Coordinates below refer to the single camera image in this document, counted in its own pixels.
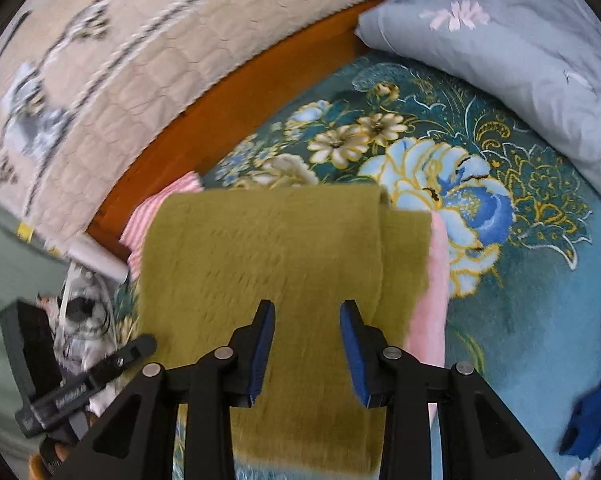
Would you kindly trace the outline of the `olive green knit sweater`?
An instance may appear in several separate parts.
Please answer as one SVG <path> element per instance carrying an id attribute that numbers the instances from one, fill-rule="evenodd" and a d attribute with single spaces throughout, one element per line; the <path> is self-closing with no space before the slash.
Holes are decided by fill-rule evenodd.
<path id="1" fill-rule="evenodd" d="M 353 390 L 339 308 L 353 300 L 391 344 L 428 286 L 431 217 L 393 208 L 374 184 L 174 194 L 142 252 L 138 329 L 168 367 L 197 361 L 276 307 L 264 388 L 232 414 L 248 463 L 372 474 L 384 414 Z"/>

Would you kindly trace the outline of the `cluttered bedside items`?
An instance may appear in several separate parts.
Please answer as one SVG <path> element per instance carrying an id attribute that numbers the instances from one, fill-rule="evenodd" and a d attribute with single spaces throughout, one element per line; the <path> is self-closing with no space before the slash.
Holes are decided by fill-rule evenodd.
<path id="1" fill-rule="evenodd" d="M 46 311 L 53 353 L 66 379 L 90 370 L 122 346 L 110 283 L 78 262 L 69 263 L 61 291 L 38 295 L 36 306 Z"/>

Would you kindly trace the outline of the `royal blue garment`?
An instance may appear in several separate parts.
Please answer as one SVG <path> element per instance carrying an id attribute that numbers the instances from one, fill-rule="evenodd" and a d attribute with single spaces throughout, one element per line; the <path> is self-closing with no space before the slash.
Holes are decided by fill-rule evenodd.
<path id="1" fill-rule="evenodd" d="M 573 407 L 558 453 L 588 458 L 601 445 L 601 382 Z"/>

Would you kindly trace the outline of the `pink folded garment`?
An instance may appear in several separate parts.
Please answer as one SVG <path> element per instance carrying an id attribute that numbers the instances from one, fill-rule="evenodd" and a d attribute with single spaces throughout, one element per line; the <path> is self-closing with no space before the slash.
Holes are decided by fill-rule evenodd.
<path id="1" fill-rule="evenodd" d="M 307 181 L 280 179 L 270 184 L 250 182 L 234 190 L 274 190 L 275 188 L 298 188 L 299 186 L 321 185 Z M 122 244 L 130 252 L 129 264 L 133 278 L 139 281 L 142 270 L 142 252 L 148 230 L 160 207 L 174 194 L 199 193 L 205 191 L 195 174 L 186 174 L 137 206 L 122 231 Z M 409 324 L 407 336 L 398 346 L 414 354 L 420 360 L 439 365 L 445 359 L 445 317 L 448 306 L 448 261 L 447 233 L 438 214 L 432 214 L 429 254 L 427 260 L 428 286 L 417 300 Z"/>

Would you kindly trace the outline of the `teal floral bed blanket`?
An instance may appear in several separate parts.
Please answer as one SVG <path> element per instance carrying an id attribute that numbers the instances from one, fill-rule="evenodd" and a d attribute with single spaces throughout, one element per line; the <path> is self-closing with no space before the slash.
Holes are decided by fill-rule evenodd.
<path id="1" fill-rule="evenodd" d="M 473 362 L 554 467 L 573 407 L 601 382 L 601 199 L 502 103 L 413 60 L 371 53 L 337 70 L 236 145 L 206 188 L 281 177 L 371 179 L 449 236 L 450 361 Z"/>

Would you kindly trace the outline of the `beige quilted headboard cover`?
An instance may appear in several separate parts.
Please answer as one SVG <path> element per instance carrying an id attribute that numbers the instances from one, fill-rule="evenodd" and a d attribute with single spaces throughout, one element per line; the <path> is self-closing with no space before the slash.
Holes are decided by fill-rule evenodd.
<path id="1" fill-rule="evenodd" d="M 0 39 L 0 203 L 73 237 L 205 91 L 362 1 L 28 0 Z"/>

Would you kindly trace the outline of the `light blue floral duvet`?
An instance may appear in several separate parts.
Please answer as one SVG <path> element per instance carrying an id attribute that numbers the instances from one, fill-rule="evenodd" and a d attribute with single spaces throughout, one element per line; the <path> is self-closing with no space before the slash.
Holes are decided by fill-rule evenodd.
<path id="1" fill-rule="evenodd" d="M 585 0 L 386 0 L 357 34 L 492 94 L 601 196 L 601 22 Z"/>

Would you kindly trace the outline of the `orange wooden bed frame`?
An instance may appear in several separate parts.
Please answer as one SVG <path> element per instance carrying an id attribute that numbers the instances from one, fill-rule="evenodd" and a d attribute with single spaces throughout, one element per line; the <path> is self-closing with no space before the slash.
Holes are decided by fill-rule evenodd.
<path id="1" fill-rule="evenodd" d="M 355 36 L 358 16 L 384 0 L 366 0 L 318 21 L 233 70 L 153 140 L 107 195 L 87 233 L 120 260 L 119 237 L 148 196 L 193 170 L 207 174 L 266 119 L 369 48 Z"/>

